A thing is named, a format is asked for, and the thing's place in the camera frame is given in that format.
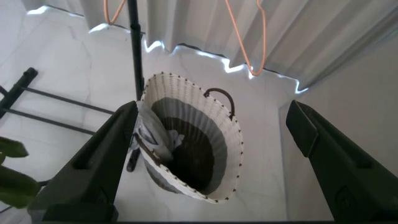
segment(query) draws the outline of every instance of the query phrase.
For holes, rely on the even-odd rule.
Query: white curtain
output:
[[[46,4],[85,16],[88,28],[104,23],[100,0],[22,0],[27,10]],[[265,69],[311,86],[398,28],[397,0],[262,0],[267,14]],[[109,0],[110,17],[120,0]],[[230,0],[255,70],[262,56],[262,21],[256,0]],[[245,63],[224,0],[138,0],[147,44],[173,51],[187,44]],[[117,25],[128,28],[127,6]]]

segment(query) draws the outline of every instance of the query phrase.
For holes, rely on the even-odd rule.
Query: orange cable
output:
[[[113,16],[113,19],[110,21],[109,20],[109,12],[108,12],[108,0],[104,0],[104,14],[105,14],[105,20],[106,23],[108,23],[109,25],[113,25],[116,22],[116,19],[119,17],[119,14],[123,8],[124,2],[126,2],[126,0],[122,0],[122,2],[120,3],[118,10],[116,11],[116,13]]]
[[[258,76],[262,72],[262,68],[264,67],[264,64],[266,63],[266,12],[261,7],[259,0],[257,0],[257,7],[260,9],[261,16],[262,16],[262,61],[261,61],[261,66],[260,66],[259,70],[255,72],[255,71],[252,70],[252,66],[251,66],[250,61],[248,59],[248,55],[247,55],[247,53],[246,53],[246,51],[244,49],[243,42],[242,42],[242,39],[241,39],[241,35],[239,34],[238,27],[236,25],[234,15],[233,15],[232,10],[231,10],[231,6],[229,5],[228,0],[225,0],[225,3],[226,3],[226,6],[228,8],[229,14],[231,15],[231,20],[232,20],[232,23],[234,25],[234,28],[235,28],[235,31],[236,31],[236,35],[238,36],[239,44],[241,45],[241,49],[242,49],[242,53],[243,53],[244,59],[246,60],[246,63],[248,65],[248,67],[249,67],[249,71],[252,73],[252,75]]]

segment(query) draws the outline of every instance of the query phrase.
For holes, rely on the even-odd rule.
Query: brown handle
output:
[[[227,93],[227,91],[222,90],[220,88],[210,88],[203,94],[203,96],[208,97],[210,95],[211,91],[217,91],[219,93],[222,93],[229,99],[229,102],[231,103],[231,115],[229,116],[229,118],[231,118],[231,120],[232,120],[232,118],[235,116],[235,104],[234,104],[234,100],[232,100],[231,95],[229,93]]]
[[[160,159],[156,158],[155,155],[148,149],[148,147],[142,142],[141,138],[137,133],[134,133],[134,137],[136,138],[138,145],[148,154],[148,156],[155,162],[157,166],[161,165]]]

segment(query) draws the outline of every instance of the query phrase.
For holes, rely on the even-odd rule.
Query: floor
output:
[[[119,27],[88,33],[83,17],[57,9],[27,15],[18,1],[0,2],[0,85],[9,90],[29,67],[39,71],[30,87],[108,110],[135,100],[130,35]],[[234,98],[245,141],[241,181],[224,204],[210,204],[160,189],[142,160],[122,173],[115,205],[119,221],[286,220],[278,107],[295,94],[296,82],[263,72],[249,78],[247,67],[232,72],[222,58],[179,46],[150,47],[143,37],[144,76],[165,71],[202,88],[218,87]],[[214,97],[229,105],[222,95]],[[96,131],[109,115],[24,93],[12,107]],[[52,178],[90,135],[6,114],[0,135],[21,141],[30,155],[5,166],[36,180]]]

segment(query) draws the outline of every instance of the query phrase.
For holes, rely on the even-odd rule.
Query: woven basket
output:
[[[231,102],[231,112],[210,95],[211,91],[218,91],[228,97]],[[155,152],[135,135],[147,170],[155,183],[165,190],[211,203],[228,200],[236,191],[244,151],[242,132],[234,116],[232,97],[224,90],[212,88],[205,91],[186,78],[162,72],[148,80],[141,100],[156,113],[166,129],[183,123],[183,128],[187,127],[189,133],[185,133],[188,135],[186,138],[202,138],[197,142],[208,139],[214,160],[213,164],[201,165],[203,173],[211,170],[212,174],[208,186],[199,190],[180,180],[178,175],[171,171],[171,167],[162,164]],[[195,154],[195,156],[200,158],[202,155]],[[202,173],[192,175],[201,177]]]

